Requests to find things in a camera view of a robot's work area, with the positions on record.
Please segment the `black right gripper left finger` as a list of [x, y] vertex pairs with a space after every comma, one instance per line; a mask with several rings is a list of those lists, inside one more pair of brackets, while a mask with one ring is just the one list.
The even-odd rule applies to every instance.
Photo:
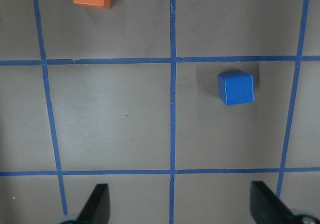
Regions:
[[110, 219], [110, 193], [108, 184], [97, 184], [77, 217], [78, 223], [108, 223]]

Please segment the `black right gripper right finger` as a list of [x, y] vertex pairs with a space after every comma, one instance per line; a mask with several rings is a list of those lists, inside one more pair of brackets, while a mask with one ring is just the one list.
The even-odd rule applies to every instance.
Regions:
[[256, 223], [300, 223], [300, 217], [294, 215], [263, 181], [252, 181], [250, 185], [250, 213]]

